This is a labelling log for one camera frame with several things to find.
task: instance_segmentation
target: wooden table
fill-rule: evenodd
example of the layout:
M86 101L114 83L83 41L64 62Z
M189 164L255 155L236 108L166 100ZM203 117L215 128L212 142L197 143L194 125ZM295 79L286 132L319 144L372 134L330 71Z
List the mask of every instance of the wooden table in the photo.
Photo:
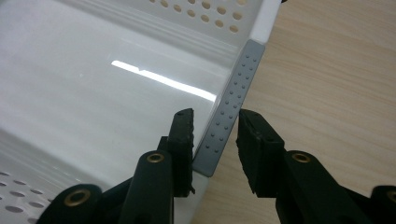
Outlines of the wooden table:
M283 4L243 107L341 185L366 196L396 185L396 1ZM236 124L192 223L279 223L275 200L251 193L235 139Z

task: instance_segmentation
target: black plastic part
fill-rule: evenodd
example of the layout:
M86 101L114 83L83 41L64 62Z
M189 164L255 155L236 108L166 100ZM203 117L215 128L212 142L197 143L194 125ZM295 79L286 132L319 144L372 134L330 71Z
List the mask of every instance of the black plastic part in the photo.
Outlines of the black plastic part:
M351 190L344 188L346 193L349 195L349 198L353 200L353 202L359 207L359 209L368 217L370 220L374 223L379 223L377 222L377 213L375 211L375 208L373 207L371 201L369 198Z
M76 185L62 191L41 215L37 224L93 223L102 191L95 185Z
M110 224L118 222L132 180L131 177L102 194L93 216L94 223Z
M282 224L303 224L304 218L297 203L292 199L287 185L282 184L276 197L276 211Z
M236 144L253 193L259 198L275 198L285 152L283 139L260 114L241 109Z
M166 151L140 157L121 210L119 224L173 223L172 158Z
M194 113L192 109L185 109L174 115L171 130L167 138L166 146L164 139L160 141L159 149L166 150L172 156L174 196L187 197L190 191L195 192L192 187L192 134Z
M376 223L396 223L396 187L378 186L373 189L370 202L375 208Z
M302 151L284 154L283 176L306 224L372 223L321 163Z

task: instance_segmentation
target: perforated hole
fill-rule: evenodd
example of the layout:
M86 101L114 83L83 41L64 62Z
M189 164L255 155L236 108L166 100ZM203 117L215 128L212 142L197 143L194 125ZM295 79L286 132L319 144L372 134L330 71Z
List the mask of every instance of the perforated hole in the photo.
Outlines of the perforated hole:
M204 1L204 2L202 2L202 7L203 7L204 9L210 9L210 3Z
M14 180L14 183L16 183L17 185L26 185L26 183L21 180Z
M0 175L9 176L9 174L8 174L8 173L5 173L5 172L0 172Z
M38 189L30 189L30 191L32 191L35 194L43 194L43 192L41 190L38 190Z
M179 5L174 5L174 10L175 10L176 12L181 12L181 6L179 6Z
M218 13L221 15L224 15L227 12L227 10L225 9L225 7L218 7Z
M191 9L187 11L187 14L189 14L191 17L195 17L195 12Z
M166 2L165 0L161 0L161 5L163 6L163 7L168 7L169 5L168 5L168 2Z
M215 24L216 24L218 27L223 27L223 26L224 26L224 23L223 23L222 21L220 21L220 20L216 20L216 21L215 21Z
M242 13L240 12L233 13L233 18L240 21L242 19Z
M235 25L230 26L230 31L233 33L238 33L238 27Z
M244 6L247 3L247 0L236 0L236 2L240 5L240 6Z
M6 206L6 210L8 212L12 212L12 213L21 213L23 212L23 209L16 207L16 206L12 206L12 205L8 205Z
M209 17L206 16L206 15L202 15L201 16L201 20L204 21L204 22L209 22Z
M44 204L41 204L41 203L29 202L29 204L30 204L32 207L36 207L36 208L43 208L43 207L44 207Z
M13 195L13 196L15 196L15 197L19 197L19 198L22 198L22 197L25 196L23 193L17 192L17 191L10 191L9 193L10 193L11 195Z

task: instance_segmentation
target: white plastic surface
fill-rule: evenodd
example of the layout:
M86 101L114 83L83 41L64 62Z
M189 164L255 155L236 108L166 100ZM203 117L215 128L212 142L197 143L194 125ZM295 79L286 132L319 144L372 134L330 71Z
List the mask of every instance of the white plastic surface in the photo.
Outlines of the white plastic surface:
M9 174L0 178L23 178L47 199L79 182L106 190L132 176L189 107L198 146L262 6L205 3L0 1L0 172ZM176 223L205 192L207 178L194 177L198 193L177 200ZM9 202L0 199L3 209ZM39 217L22 210L13 215ZM0 210L1 223L23 223L8 218Z
M249 39L265 44L271 34L281 0L264 1L250 31Z

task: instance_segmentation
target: gray plastic strip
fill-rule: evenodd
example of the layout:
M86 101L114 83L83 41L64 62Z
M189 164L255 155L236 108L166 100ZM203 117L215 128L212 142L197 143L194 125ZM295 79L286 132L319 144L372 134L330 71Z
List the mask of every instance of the gray plastic strip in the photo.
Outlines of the gray plastic strip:
M196 172L208 177L215 173L264 49L264 45L249 40L239 55L230 82L192 162L192 168Z

